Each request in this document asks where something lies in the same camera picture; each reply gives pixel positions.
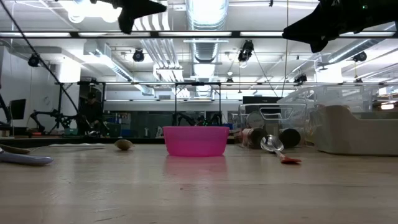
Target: table surface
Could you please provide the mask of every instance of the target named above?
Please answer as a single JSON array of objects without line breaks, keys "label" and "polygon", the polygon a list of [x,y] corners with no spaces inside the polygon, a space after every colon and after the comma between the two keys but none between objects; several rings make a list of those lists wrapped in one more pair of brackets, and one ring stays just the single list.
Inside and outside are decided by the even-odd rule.
[{"label": "table surface", "polygon": [[397,223],[398,158],[228,146],[223,157],[170,157],[164,145],[40,148],[45,167],[0,163],[0,222]]}]

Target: plastic bowl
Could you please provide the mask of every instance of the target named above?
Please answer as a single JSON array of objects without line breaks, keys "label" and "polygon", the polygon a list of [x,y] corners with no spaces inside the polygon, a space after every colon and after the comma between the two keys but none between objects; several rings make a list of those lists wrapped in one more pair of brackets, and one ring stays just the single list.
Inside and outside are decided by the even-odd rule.
[{"label": "plastic bowl", "polygon": [[219,126],[163,127],[167,152],[171,156],[221,156],[226,147],[229,128]]}]

